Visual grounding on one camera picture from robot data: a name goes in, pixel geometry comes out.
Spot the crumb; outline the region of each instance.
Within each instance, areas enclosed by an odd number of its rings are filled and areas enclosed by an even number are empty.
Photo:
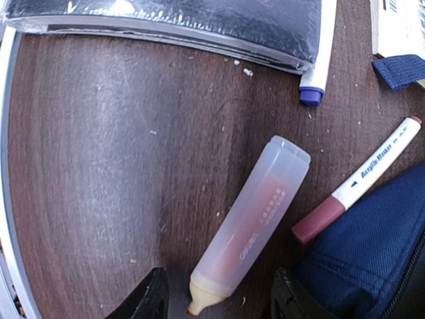
[[[247,68],[244,68],[244,73],[248,76],[253,76],[254,73],[251,70],[248,70]]]

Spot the wooden table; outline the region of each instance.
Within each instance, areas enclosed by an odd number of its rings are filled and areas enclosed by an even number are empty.
[[[238,290],[199,316],[258,319],[274,271],[301,258],[290,227],[405,116],[425,118],[425,91],[391,92],[372,60],[369,2],[361,0],[339,2],[316,110],[299,104],[298,76],[217,54],[109,37],[24,37],[9,172],[43,318],[103,318],[154,266],[169,273],[169,318],[184,318],[191,271],[278,134],[311,154],[307,178]],[[424,160],[420,132],[377,186]]]

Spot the blue fabric bag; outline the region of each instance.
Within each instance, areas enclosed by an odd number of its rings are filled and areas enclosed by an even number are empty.
[[[424,230],[425,163],[326,229],[295,277],[338,318],[425,318]]]

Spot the acrylic marker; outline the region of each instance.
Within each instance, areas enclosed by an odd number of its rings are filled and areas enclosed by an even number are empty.
[[[309,163],[307,153],[279,136],[267,144],[191,275],[189,316],[234,292],[284,216]]]
[[[377,181],[419,132],[422,121],[406,118],[383,145],[322,204],[292,227],[292,233],[303,244],[338,219]]]
[[[299,84],[301,103],[319,106],[325,94],[337,15],[337,0],[322,0],[319,52],[314,65],[303,74]]]

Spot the plastic wrap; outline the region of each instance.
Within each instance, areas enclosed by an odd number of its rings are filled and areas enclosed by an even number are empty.
[[[296,73],[315,61],[321,0],[6,0],[27,33],[95,33],[198,47]]]
[[[0,42],[3,40],[4,34],[5,34],[5,25],[0,23]]]

